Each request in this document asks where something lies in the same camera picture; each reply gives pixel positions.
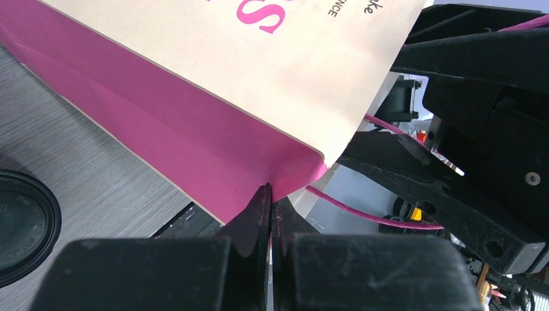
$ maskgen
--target gray wood grain surface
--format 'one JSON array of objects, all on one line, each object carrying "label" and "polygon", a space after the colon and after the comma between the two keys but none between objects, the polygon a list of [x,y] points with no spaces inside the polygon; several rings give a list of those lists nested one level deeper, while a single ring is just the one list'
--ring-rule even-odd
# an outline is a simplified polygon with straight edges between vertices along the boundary
[{"label": "gray wood grain surface", "polygon": [[0,310],[26,310],[53,258],[87,237],[149,237],[190,200],[19,64],[0,45],[0,168],[55,193],[62,230],[52,255],[0,288]]}]

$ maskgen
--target bolt hole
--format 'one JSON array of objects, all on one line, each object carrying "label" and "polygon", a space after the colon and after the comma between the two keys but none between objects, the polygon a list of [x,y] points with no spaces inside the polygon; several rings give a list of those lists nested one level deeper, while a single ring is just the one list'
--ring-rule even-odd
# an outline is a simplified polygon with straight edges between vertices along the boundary
[{"label": "bolt hole", "polygon": [[486,242],[486,244],[484,244],[484,247],[492,257],[503,257],[503,248],[497,242],[488,241]]},{"label": "bolt hole", "polygon": [[434,215],[436,213],[435,206],[429,201],[419,201],[416,205],[425,212],[425,214]]}]

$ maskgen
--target metal screw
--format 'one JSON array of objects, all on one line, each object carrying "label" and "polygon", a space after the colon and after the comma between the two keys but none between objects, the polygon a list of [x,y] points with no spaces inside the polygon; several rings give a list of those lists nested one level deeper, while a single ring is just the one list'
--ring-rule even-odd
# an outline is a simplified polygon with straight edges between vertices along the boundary
[{"label": "metal screw", "polygon": [[541,182],[541,177],[536,172],[530,172],[526,175],[525,180],[527,184],[531,186],[537,186]]}]

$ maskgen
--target black lid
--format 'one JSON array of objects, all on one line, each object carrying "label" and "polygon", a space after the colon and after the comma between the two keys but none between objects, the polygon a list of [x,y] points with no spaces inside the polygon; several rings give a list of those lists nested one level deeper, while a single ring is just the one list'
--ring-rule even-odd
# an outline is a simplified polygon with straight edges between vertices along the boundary
[{"label": "black lid", "polygon": [[36,269],[61,229],[53,193],[28,175],[0,170],[0,288]]}]

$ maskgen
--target pink paper bag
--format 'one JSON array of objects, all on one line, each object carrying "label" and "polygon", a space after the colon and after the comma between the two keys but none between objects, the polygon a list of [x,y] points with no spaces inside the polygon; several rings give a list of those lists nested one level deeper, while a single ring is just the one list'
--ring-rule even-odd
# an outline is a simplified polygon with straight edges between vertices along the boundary
[{"label": "pink paper bag", "polygon": [[228,222],[334,164],[424,3],[2,0],[0,42]]}]

